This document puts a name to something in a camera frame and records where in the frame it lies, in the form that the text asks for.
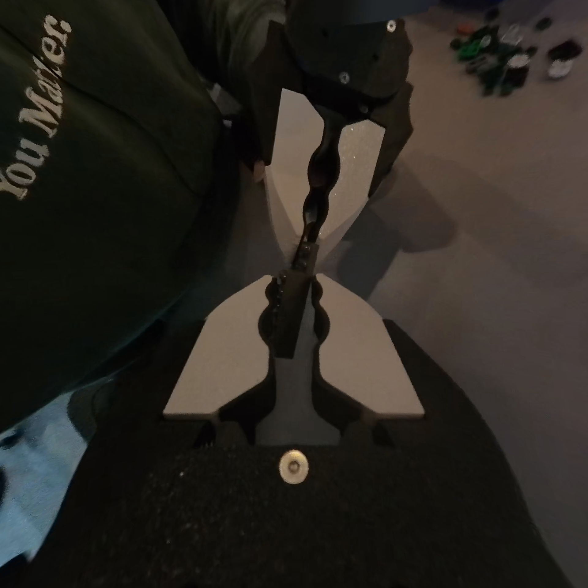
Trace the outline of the grey desk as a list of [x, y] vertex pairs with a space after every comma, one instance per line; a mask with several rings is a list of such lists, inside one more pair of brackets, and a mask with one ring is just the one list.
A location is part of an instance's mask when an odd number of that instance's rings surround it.
[[407, 18], [413, 135], [323, 268], [467, 393], [587, 587], [587, 1], [500, 13], [539, 49], [507, 97], [483, 97], [449, 48], [481, 16]]

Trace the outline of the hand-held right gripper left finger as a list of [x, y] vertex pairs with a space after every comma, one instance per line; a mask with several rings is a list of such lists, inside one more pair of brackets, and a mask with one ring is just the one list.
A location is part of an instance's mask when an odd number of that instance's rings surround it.
[[164, 408], [167, 419], [262, 420], [275, 406], [275, 373], [260, 333], [265, 275], [207, 316]]

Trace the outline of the dark grey toy base plate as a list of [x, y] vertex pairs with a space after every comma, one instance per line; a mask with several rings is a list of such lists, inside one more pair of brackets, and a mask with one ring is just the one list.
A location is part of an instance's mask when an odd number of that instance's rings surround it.
[[292, 359], [295, 355], [318, 251], [317, 243], [302, 242], [290, 267], [278, 275], [273, 320], [273, 352], [277, 358]]

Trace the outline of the pile of small toy bricks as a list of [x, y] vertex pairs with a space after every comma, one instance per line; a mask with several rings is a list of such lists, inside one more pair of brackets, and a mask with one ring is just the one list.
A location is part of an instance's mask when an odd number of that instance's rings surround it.
[[550, 15], [541, 16], [530, 26], [507, 20], [494, 4], [485, 10], [480, 27], [460, 24], [449, 48], [465, 73], [476, 78], [483, 96], [507, 97], [525, 86], [541, 52], [541, 35], [554, 24]]

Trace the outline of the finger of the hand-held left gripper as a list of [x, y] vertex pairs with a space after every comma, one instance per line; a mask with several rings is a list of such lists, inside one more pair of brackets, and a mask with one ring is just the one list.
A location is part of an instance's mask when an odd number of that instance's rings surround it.
[[340, 173], [319, 232], [319, 258], [333, 251], [364, 209], [384, 135], [384, 127], [367, 119], [343, 128], [338, 145]]
[[272, 160], [265, 168], [270, 223], [281, 251], [295, 251], [302, 237], [303, 206], [310, 191], [308, 166], [324, 127], [303, 94], [282, 90]]

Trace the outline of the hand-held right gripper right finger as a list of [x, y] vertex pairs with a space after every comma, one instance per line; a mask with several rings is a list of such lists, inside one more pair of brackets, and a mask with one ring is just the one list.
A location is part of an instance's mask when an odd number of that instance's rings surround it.
[[380, 419], [420, 419], [424, 408], [382, 317], [365, 300], [317, 275], [318, 309], [326, 313], [319, 335], [319, 375], [327, 385]]

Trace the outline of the person's dark green jacket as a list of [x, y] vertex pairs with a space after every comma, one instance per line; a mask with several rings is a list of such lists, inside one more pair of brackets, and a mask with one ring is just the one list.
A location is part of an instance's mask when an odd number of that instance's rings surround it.
[[1, 432], [215, 259], [239, 169], [168, 1], [1, 1]]

